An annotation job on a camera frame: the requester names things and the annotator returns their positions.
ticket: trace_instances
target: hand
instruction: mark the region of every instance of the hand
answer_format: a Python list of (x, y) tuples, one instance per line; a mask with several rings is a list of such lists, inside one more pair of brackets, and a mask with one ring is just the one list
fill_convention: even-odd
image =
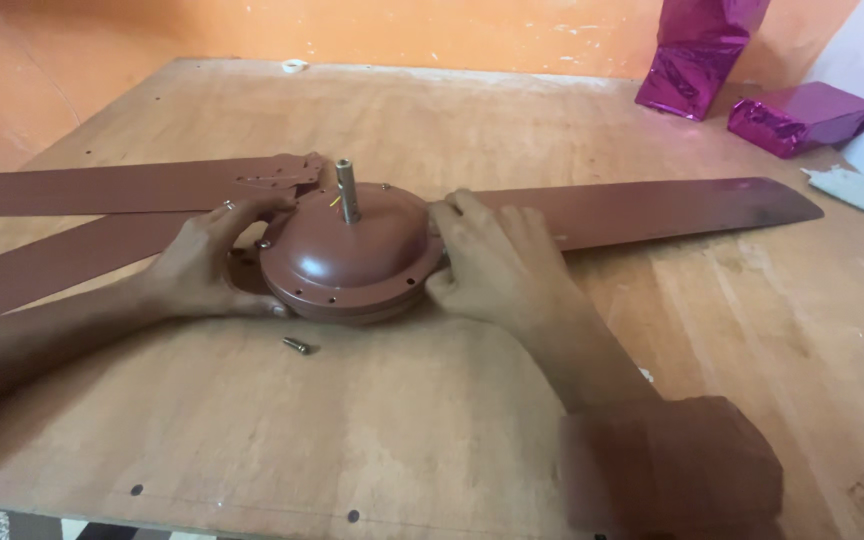
[(451, 260), (425, 289), (443, 309), (494, 323), (510, 333), (548, 321), (584, 302), (566, 262), (534, 208), (492, 211), (460, 189), (429, 208)]
[(292, 212), (295, 203), (281, 196), (223, 204), (185, 222), (172, 244), (136, 282), (167, 316), (274, 315), (289, 310), (272, 295), (250, 294), (229, 280), (227, 254), (247, 227)]

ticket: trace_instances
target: flange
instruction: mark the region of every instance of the flange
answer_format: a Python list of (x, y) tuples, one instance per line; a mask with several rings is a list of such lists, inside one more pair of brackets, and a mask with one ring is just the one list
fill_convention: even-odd
[[(356, 206), (343, 208), (349, 200)], [(342, 186), (340, 172), (340, 187), (299, 198), (294, 212), (266, 228), (268, 246), (259, 251), (265, 281), (293, 311), (315, 321), (367, 324), (401, 313), (422, 298), (442, 258), (444, 244), (429, 231), (426, 207), (388, 184)]]

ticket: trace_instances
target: gift box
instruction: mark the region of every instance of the gift box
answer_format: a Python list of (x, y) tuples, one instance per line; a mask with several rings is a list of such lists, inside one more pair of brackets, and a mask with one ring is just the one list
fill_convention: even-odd
[(658, 49), (635, 103), (702, 121), (768, 7), (769, 0), (665, 0)]
[(864, 132), (864, 99), (809, 82), (738, 102), (728, 130), (786, 160)]

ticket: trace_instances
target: orange wall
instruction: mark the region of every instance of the orange wall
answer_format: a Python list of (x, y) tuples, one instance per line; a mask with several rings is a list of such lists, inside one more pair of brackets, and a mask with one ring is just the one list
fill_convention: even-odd
[[(773, 0), (732, 73), (798, 83), (858, 0)], [(174, 57), (642, 78), (662, 0), (0, 0), (0, 171)]]

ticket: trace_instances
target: sleeve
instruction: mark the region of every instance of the sleeve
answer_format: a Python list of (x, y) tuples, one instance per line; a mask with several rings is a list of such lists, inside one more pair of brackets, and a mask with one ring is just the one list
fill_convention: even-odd
[(682, 533), (770, 522), (783, 467), (728, 399), (630, 401), (566, 416), (559, 466), (583, 531)]

